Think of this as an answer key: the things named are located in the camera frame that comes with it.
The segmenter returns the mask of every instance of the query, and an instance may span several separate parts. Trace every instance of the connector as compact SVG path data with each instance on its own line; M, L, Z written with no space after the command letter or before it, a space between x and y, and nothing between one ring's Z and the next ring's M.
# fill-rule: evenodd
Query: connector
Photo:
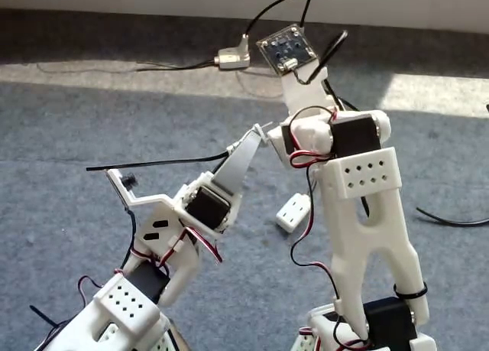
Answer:
M278 226L292 233L304 220L311 209L311 199L307 194L295 193L278 211L275 221Z
M248 36L243 34L237 47L227 47L214 57L215 64L221 70L238 70L250 66L250 52L248 49Z

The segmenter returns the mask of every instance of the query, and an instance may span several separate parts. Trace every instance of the white plastic part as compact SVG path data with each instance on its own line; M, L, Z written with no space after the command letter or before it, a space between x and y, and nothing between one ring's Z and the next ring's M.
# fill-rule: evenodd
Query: white plastic part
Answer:
M387 261L400 293L415 294L424 288L418 255L409 241L400 202L395 150L385 148L331 160L317 171L316 179L332 241L332 274L340 296L338 305L341 305L338 312L365 340L368 331L361 286L372 252L380 252ZM362 194L371 211L364 223L358 220L354 200ZM426 296L406 302L415 314L416 324L428 321Z
M335 311L333 304L325 305L323 307L317 307L312 309L308 314L308 325L313 329L315 337L321 338L321 345L323 351L336 351L340 345L338 345L333 338L333 330L335 329L336 322L329 320L324 315ZM343 343L349 340L357 340L359 337L354 333L350 326L346 323L341 323L337 329L337 336ZM291 351L297 351L298 342L294 343ZM418 332L418 337L410 341L411 351L436 351L436 343L433 338ZM390 351L389 347L383 347L378 351Z
M105 342L113 338L118 332L119 328L114 323L110 323L105 332L100 336L99 342ZM147 334L135 347L138 351L176 351L176 347L173 344L169 331L159 336L156 342L150 340Z
M340 158L330 166L329 177L340 200L402 186L393 148Z
M292 233L304 220L311 208L311 199L307 194L295 193L278 211L275 221L277 224Z
M290 351L315 351L314 350L315 346L316 346L315 336L298 335Z
M112 324L117 326L114 332ZM117 274L45 350L126 351L135 348L142 339L154 338L153 343L156 342L154 335L159 334L161 337L168 329L170 321L158 307L122 275Z
M314 60L298 68L297 73L301 80L307 80L318 65L319 61ZM327 76L328 70L324 67L309 85L301 85L298 83L292 72L280 78L282 81L283 101L285 102L285 105L287 105L290 115L306 106L319 105L330 107L335 105L332 97L326 95L325 90L322 88L321 82ZM304 116L316 113L317 112L313 110L308 110L307 112L304 112Z
M184 228L175 213L175 200L166 194L158 194L147 197L136 197L132 191L125 189L121 182L121 173L117 169L107 171L108 178L117 189L122 201L128 207L141 204L154 204L154 211L143 226L138 227L134 240L134 248L143 254L153 252L159 257L164 256L171 248L176 249L168 259L174 274L160 296L158 304L167 307L173 304L183 289L189 284L200 268L199 253L191 240L186 236L181 242L176 242L175 238L181 236ZM158 227L155 222L166 222L167 226ZM145 259L141 259L131 254L123 270L125 273L133 271Z

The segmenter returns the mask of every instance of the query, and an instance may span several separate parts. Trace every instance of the cable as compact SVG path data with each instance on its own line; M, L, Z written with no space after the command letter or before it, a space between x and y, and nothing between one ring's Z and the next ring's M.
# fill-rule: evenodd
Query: cable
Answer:
M216 245L212 245L210 242L208 242L206 240L206 238L204 238L200 232L198 232L196 229L194 229L193 227L188 227L188 226L185 226L185 229L187 230L187 232L189 232L190 234L193 235L194 238L196 238L197 240L199 240L199 242L201 244L203 244L207 250L209 250L212 255L214 255L214 258L215 260L218 262L218 263L222 263L222 257L221 255L219 254L219 251L217 249L217 246Z
M367 349L368 349L368 348L371 346L371 344L370 344L370 342L369 342L368 340L366 340L366 341L360 340L361 342L363 342L363 343L364 343L364 345L363 345L363 346L361 346L361 347L351 347L352 345L348 345L348 344L349 344L349 342L353 342L353 341L348 341L347 343L342 343L342 342L341 342L341 341L338 339L338 334L337 334L337 332L338 332L338 327L339 327L339 324L341 323L341 322L340 322L340 319L341 319L341 318L340 318L340 316L338 316L338 319L337 319L336 324L335 324L335 328L333 329L333 339L335 340L335 342L336 342L338 345L340 345L340 347L339 347L339 349L338 349L338 350L340 350L340 351L342 351L342 350L344 350L344 349L347 349L347 350L349 350L349 351L365 351L365 350L367 350Z
M86 297L85 297L85 293L83 292L82 285L83 285L83 281L85 281L86 279L89 279L96 288L102 288L102 286L100 286L95 281L93 281L93 279L91 277L89 277L88 275L83 275L82 277L79 278L77 287L78 287L79 294L82 296L83 308L86 307ZM33 312L35 312L37 315L39 315L41 318L44 319L44 317L41 316L41 314L43 314L43 313L40 312L36 307L34 307L34 306L31 305L30 308L32 309ZM51 322L52 322L53 327L50 329L49 333L46 335L46 337L44 338L43 342L36 348L36 351L43 351L43 350L45 350L46 347L49 346L49 344L51 343L51 341L54 340L54 338L56 337L56 335L59 332L61 332L64 329L64 327L66 327L73 319L75 319L75 317L77 315L78 315L78 313L75 314L74 316L72 316L71 318L66 319L66 320L64 320L62 322L59 322L59 323L55 323L54 321L52 321L50 319L50 321L48 321L48 323L51 324Z
M309 5L311 4L311 0L307 0L306 1L306 6L304 7L304 11L303 11L303 16L300 18L300 23L299 23L299 27L300 28L303 28L304 27L304 23L306 22L306 15L307 15L307 12L309 10Z
M260 19L261 16L263 16L265 13L270 11L276 5L279 5L280 3L285 2L285 1L286 0L276 0L275 2L271 3L270 5L268 5L264 9L262 9L261 12L258 13L258 15L256 15L256 17L250 21L250 23L248 24L248 27L246 28L246 31L244 32L244 34L248 35L250 33L251 29L254 27L254 25L257 23L257 21Z
M314 194L313 194L313 186L311 184L311 178L310 178L310 175L309 175L309 169L311 168L312 165L306 167L306 179L307 179L307 186L309 188L309 198L311 200L311 208L310 208L310 211L309 211L309 221L307 223L307 227L306 229L304 230L304 232L301 234L301 236L292 244L292 247L290 248L290 259L292 259L292 262L295 264L295 265L298 265L299 267L311 267L311 266L314 266L314 267L319 267L321 268L323 271L326 272L326 274L328 275L329 277L329 280L331 281L332 283L332 286L333 286L333 289L335 291L335 296L337 299L339 299L339 293L338 293L338 288L336 287L336 283L335 283L335 280L333 279L333 276L332 276L332 273L331 271L329 270L328 267L326 267L326 265L324 263L321 263L321 262L309 262L309 263L299 263L295 258L294 258L294 255L293 255L293 252L294 252L294 249L296 248L297 244L299 244L300 242L302 242L304 240L304 238L306 236L309 235L309 233L311 232L311 229L313 228L313 223L314 223Z
M83 308L86 307L86 297L85 297L85 293L83 292L83 289L82 289L82 285L83 285L83 282L86 280L86 279L89 279L90 282L92 282L92 284L96 287L96 288L102 288L102 286L100 286L99 284L97 284L95 281L93 281L93 279L88 276L88 275L83 275L82 277L79 278L78 280L78 292L79 294L81 295L82 297L82 301L83 301Z
M314 346L314 351L321 351L321 337L316 338L316 345Z
M346 346L353 346L353 345L356 345L357 343L360 343L360 342L364 342L362 340L352 340L352 341L348 341L347 343L345 343ZM343 351L345 348L343 346L340 346L338 349L336 349L336 351Z
M328 112L331 117L329 118L328 120L328 123L330 123L334 118L335 118L335 115L336 115L336 110L334 112L332 112L331 110L329 110L328 108L325 108L324 106L319 106L319 105L313 105L313 106L307 106L305 108L302 108L300 110L298 110L293 116L292 116L292 119L290 120L289 122L289 130L290 130L290 137L292 138L292 142L294 144L294 148L300 150L301 147L299 145L299 142L297 141L297 138L295 135L293 135L292 133L292 122L294 120L296 120L296 118L299 116L299 114L301 112L305 112L306 110L310 110L310 109L321 109L321 110L324 110L325 112Z
M200 70L202 68L213 67L215 66L214 60L204 60L203 62L193 64L190 66L173 66L169 64L160 64L160 63L152 63L152 62L138 62L139 64L150 64L156 67L154 68L137 68L136 72L152 72L152 71L167 71L167 70Z
M342 102L340 101L339 97L336 95L335 91L331 87L331 84L329 84L329 81L327 78L325 78L323 81L323 86L326 89L326 93L328 95L331 95L333 100L335 101L336 106L338 106L339 110L345 111L345 107L343 106Z
M301 85L309 85L321 72L321 69L329 62L329 60L336 54L339 48L343 45L346 38L348 37L348 31L343 30L339 35L337 35L326 47L324 53L321 56L321 60L319 61L318 66L314 69L307 80L301 80L297 70L293 70L293 75L296 77L296 80Z
M164 255L161 256L158 267L163 267L167 263L168 258L171 257L175 252L175 245L178 244L178 242L182 240L185 237L185 235L186 235L186 230L184 227L182 232L180 233L180 236L175 241L175 244L173 244L173 246L170 249L168 249Z
M207 162L215 161L221 158L226 158L229 156L227 151L221 152L220 154L214 154L213 156L208 156L206 158L184 158L179 160L162 160L162 161L150 161L150 162L134 162L131 164L118 164L118 165L105 165L105 166L95 166L87 167L87 171L100 171L108 169L125 169L127 167L146 167L155 165L171 165L171 164L188 164L192 162Z
M48 74L71 74L71 73L88 73L88 72L123 74L123 73L133 73L136 71L136 69L133 69L133 70L103 70L100 68L89 68L86 70L47 70L47 69L41 67L39 63L36 63L36 68L38 70L40 70L42 73L48 73Z
M349 102L348 100L345 100L343 99L342 97L339 97L340 101L345 104L348 108L350 108L351 110L355 111L355 112L359 112L360 109L357 108L355 105L353 105L351 102Z
M370 207L368 206L367 198L362 197L361 198L361 205L364 207L365 214L367 217L370 216Z
M136 216L134 215L134 212L132 212L130 209L126 209L125 212L131 217L131 226L132 226L132 235L131 235L131 244L129 244L128 250L125 253L124 260L122 261L121 264L121 269L124 268L125 264L129 260L129 255L131 254L131 249L134 247L134 237L136 236Z
M299 328L300 336L314 336L313 329L311 327L300 327Z
M419 207L416 207L416 211L421 212L423 215L426 215L438 221L439 223L451 227L479 227L489 225L489 217L486 219L479 219L475 221L452 221L450 219L443 219L442 217L435 216L432 213L428 213L425 210L420 209Z

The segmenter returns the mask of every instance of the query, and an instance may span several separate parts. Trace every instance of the red wire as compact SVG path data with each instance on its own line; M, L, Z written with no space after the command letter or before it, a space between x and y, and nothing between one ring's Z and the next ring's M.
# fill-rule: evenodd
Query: red wire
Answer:
M175 245L178 244L178 242L182 240L185 235L186 235L186 230L183 230L180 233L180 236L178 237L178 240L175 242L175 244L170 249L168 249L168 251L160 258L160 265L159 265L160 268L163 267L167 262L168 258L173 255L173 253L175 252L174 249Z
M219 251L217 249L217 246L213 246L210 242L208 242L206 240L206 238L204 238L202 236L202 234L197 231L196 229L194 229L193 227L186 227L186 230L192 234L197 240L199 240L205 247L206 249L208 249L213 255L214 255L214 258L219 262L219 263L222 263L222 257L221 255L219 254Z
M321 339L318 336L318 340L316 341L316 347L314 351L320 351L321 350Z

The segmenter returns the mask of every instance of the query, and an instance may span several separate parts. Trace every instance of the black wire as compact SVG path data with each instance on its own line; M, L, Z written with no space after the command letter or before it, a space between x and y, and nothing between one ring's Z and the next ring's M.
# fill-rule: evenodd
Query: black wire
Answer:
M370 216L370 207L368 206L367 198L365 198L365 197L361 198L361 205L364 207L365 214L367 215L367 217L369 217Z
M261 16L263 16L265 13L267 13L268 11L270 11L273 7L275 7L276 5L279 5L280 3L282 2L285 2L286 0L276 0L275 2L273 2L272 4L268 5L267 7L265 7L264 9L261 10L260 13L258 13L258 15L256 15L255 18L253 18L250 23L248 24L248 27L246 28L246 31L244 32L245 35L248 35L251 31L251 29L254 27L254 25L257 23L257 21L260 19Z
M336 95L335 91L333 90L333 88L331 87L331 84L329 83L328 79L325 78L323 81L322 81L322 84L323 84L323 87L324 89L326 90L326 93L328 95L331 95L331 97L333 98L333 100L335 101L335 104L336 106L338 106L338 109L340 110L345 110L345 107L343 106L342 102L340 101L340 99L338 98L338 96Z
M348 100L345 100L345 99L343 99L342 97L340 97L339 99L340 99L340 101L341 101L343 104L345 104L345 105L346 105L348 108L350 108L351 110L354 110L354 111L356 111L356 112L359 112L359 111L360 111L360 109L359 109L359 108L357 108L355 105L353 105L353 104L352 104L351 102L349 102Z
M301 85L309 85L321 72L321 69L329 62L329 60L336 54L342 44L345 42L348 37L348 31L343 30L340 34L338 34L326 47L324 53L321 56L321 60L319 61L318 66L314 69L307 80L301 80L299 78L299 74L296 70L293 70L293 74L296 77L296 80Z
M108 169L125 169L127 167L145 167L145 166L155 166L155 165L171 165L171 164L188 164L193 162L207 162L219 160L221 158L226 158L229 156L227 151L221 152L220 154L214 154L213 156L208 156L205 158L182 158L177 160L161 160L161 161L149 161L149 162L134 162L131 164L117 164L117 165L104 165L104 166L94 166L87 167L87 171L100 171Z
M312 164L306 168L306 179L307 179L307 187L309 188L309 198L311 200L311 208L310 208L309 214L311 216L311 219L314 219L314 192L313 192L313 184L311 183L311 177L309 175L309 169L311 168L311 166L312 166ZM301 238L300 240L297 240L295 243L292 244L292 247L290 248L290 259L292 259L292 262L295 265L298 265L299 267L317 267L317 265L314 265L311 263L300 263L294 258L293 252L294 252L297 244L302 242L305 238L306 237L304 236L304 238ZM335 296L337 299L339 299L338 288L336 287L335 280L333 279L333 277L332 277L331 273L329 273L329 271L327 271L326 273L329 277L329 280L331 281L331 284L333 286L333 290L335 291Z
M54 340L54 338L56 338L56 335L59 332L61 332L64 329L64 327L66 327L70 323L70 321L73 320L74 318L75 317L71 317L70 319L64 320L57 327L52 328L49 331L49 333L47 334L46 339L42 342L42 344L40 344L36 348L36 351L44 351L46 349L46 347L49 346L49 344L51 343L51 341Z
M306 15L307 15L307 12L309 10L309 5L310 4L311 4L311 0L307 0L306 1L306 6L304 7L304 11L303 11L303 16L300 18L299 27L301 27L301 28L304 27L304 23L306 22Z
M135 71L136 72L159 72L159 71L171 71L171 70L199 70L201 68L207 68L207 67L213 67L215 65L214 60L205 60L203 62L193 64L190 66L183 66L183 67L178 67L178 66L171 66L169 64L159 64L159 63L152 63L152 62L139 62L141 64L150 64L154 65L156 67L154 68L137 68Z
M360 349L364 349L364 348L361 348L361 347L350 347L348 345L345 345L344 343L342 343L339 338L338 338L338 327L339 327L339 324L341 323L341 318L340 316L338 315L338 319L336 321L336 324L335 324L335 328L333 328L333 339L335 340L335 342L340 345L341 347L343 347L343 349L348 349L350 351L358 351ZM368 344L368 340L361 340L364 345L367 345Z
M296 120L296 118L299 116L300 113L305 112L306 110L309 110L309 109L321 109L321 110L324 110L325 112L328 112L331 115L331 117L333 117L333 112L331 110L329 110L328 108L326 108L324 106L319 106L319 105L311 105L311 106L307 106L306 108L303 108L303 109L299 110L298 112L296 112L296 114L290 120L289 125L292 125L292 122L294 120Z
M130 217L131 217L131 225L132 225L132 235L131 235L131 244L129 244L128 250L125 253L124 260L122 261L121 264L121 269L124 269L125 264L129 260L129 255L131 254L131 249L134 247L134 237L136 236L136 216L134 212L132 212L130 209L126 209L125 211Z
M489 225L489 217L486 219L479 219L475 221L452 221L450 219L443 219L442 217L438 217L433 215L432 213L428 213L425 210L420 209L419 207L416 207L416 210L418 212L421 212L423 215L426 215L439 223L442 223L446 226L451 226L451 227L478 227L478 226L485 226Z

